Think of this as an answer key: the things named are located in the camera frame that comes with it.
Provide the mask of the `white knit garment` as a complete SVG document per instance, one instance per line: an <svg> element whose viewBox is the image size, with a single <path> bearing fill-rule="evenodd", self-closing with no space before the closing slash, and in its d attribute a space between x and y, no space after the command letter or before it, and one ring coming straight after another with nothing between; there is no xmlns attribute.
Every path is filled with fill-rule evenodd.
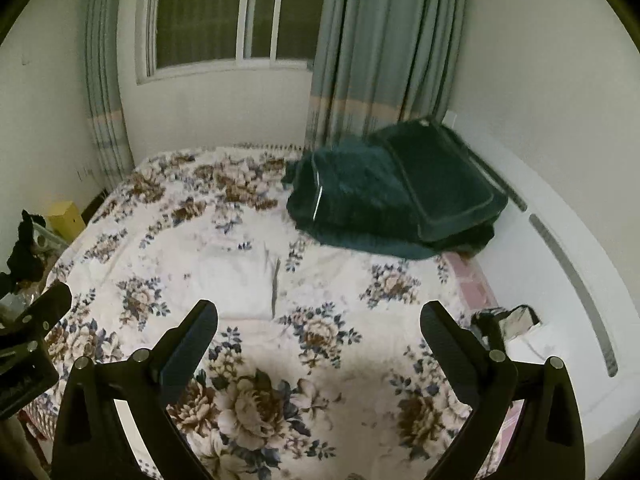
<svg viewBox="0 0 640 480"><path fill-rule="evenodd" d="M224 320L269 321L274 315L277 261L265 247L250 250L182 242L163 254L168 307L212 302Z"/></svg>

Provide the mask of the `black clothing pile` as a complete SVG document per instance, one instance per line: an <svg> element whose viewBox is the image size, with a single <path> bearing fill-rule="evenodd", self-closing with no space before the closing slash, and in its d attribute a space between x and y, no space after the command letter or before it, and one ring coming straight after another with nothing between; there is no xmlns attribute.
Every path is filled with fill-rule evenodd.
<svg viewBox="0 0 640 480"><path fill-rule="evenodd" d="M17 228L15 242L6 265L9 276L14 284L23 282L39 282L44 273L44 263L35 252L34 223L44 226L44 219L33 217L26 210L22 210L22 220Z"/></svg>

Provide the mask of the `small dark item on headboard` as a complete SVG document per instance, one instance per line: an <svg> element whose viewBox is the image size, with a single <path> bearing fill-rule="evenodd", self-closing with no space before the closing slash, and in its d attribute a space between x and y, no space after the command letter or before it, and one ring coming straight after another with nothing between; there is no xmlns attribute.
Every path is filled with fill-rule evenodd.
<svg viewBox="0 0 640 480"><path fill-rule="evenodd" d="M512 310L488 308L472 315L469 329L488 350L506 351L506 342L540 323L535 310L521 304Z"/></svg>

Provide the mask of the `yellow box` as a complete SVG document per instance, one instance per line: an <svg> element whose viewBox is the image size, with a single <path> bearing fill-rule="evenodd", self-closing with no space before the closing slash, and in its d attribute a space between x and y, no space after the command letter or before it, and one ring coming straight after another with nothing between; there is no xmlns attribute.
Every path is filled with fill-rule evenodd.
<svg viewBox="0 0 640 480"><path fill-rule="evenodd" d="M67 243L73 243L86 227L78 207L71 200L52 204L47 219L52 230Z"/></svg>

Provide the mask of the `white curved headboard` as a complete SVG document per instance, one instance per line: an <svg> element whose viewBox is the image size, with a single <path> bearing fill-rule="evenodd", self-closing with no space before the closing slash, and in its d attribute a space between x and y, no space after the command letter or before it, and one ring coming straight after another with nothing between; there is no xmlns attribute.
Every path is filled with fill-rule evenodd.
<svg viewBox="0 0 640 480"><path fill-rule="evenodd" d="M539 326L508 342L513 359L568 367L582 418L586 471L609 479L639 442L639 313L620 274L576 212L485 133L454 130L508 196L476 257L497 304L532 307Z"/></svg>

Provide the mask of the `floral bed blanket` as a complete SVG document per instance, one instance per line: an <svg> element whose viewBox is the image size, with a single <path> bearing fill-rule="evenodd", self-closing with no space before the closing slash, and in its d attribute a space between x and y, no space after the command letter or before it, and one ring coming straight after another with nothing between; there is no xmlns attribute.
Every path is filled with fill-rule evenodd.
<svg viewBox="0 0 640 480"><path fill-rule="evenodd" d="M154 346L194 304L215 338L168 413L216 479L422 479L469 409L422 338L424 304L461 324L495 304L480 267L318 243L282 184L292 150L163 153L115 188L49 273L72 306L58 374Z"/></svg>

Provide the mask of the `dark green folded blanket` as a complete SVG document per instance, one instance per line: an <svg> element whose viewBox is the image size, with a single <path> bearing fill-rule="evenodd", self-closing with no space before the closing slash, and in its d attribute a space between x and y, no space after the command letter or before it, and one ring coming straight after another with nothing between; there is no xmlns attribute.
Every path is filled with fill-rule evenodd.
<svg viewBox="0 0 640 480"><path fill-rule="evenodd" d="M474 255L494 236L508 196L431 117L400 122L286 166L286 210L323 245L421 260Z"/></svg>

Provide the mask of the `grey-green curtain left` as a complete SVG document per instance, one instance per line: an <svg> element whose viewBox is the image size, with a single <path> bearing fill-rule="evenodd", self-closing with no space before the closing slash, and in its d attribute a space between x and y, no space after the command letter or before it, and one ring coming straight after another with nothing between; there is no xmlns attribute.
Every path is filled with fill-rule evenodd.
<svg viewBox="0 0 640 480"><path fill-rule="evenodd" d="M134 169L118 81L118 8L119 0L84 0L82 17L88 122L108 190Z"/></svg>

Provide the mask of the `grey-green curtain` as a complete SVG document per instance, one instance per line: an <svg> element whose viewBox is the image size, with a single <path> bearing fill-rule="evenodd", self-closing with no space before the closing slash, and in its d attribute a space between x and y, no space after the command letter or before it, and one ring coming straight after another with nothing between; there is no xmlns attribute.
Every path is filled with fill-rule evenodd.
<svg viewBox="0 0 640 480"><path fill-rule="evenodd" d="M118 8L119 0L84 0L82 17L88 122L108 190L134 169L118 81Z"/></svg>
<svg viewBox="0 0 640 480"><path fill-rule="evenodd" d="M466 0L323 0L306 148L443 118Z"/></svg>

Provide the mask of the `grey-green curtain right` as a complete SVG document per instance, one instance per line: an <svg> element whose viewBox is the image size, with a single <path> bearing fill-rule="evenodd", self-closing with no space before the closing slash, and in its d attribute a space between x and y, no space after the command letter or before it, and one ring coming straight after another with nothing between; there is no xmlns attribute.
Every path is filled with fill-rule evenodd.
<svg viewBox="0 0 640 480"><path fill-rule="evenodd" d="M466 0L323 0L306 148L443 118Z"/></svg>

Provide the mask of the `window with white frame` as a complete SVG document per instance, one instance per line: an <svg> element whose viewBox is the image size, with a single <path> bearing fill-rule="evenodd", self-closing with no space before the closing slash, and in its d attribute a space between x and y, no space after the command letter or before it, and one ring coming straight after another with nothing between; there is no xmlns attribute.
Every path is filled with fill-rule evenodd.
<svg viewBox="0 0 640 480"><path fill-rule="evenodd" d="M139 0L142 81L212 70L308 70L323 0Z"/></svg>

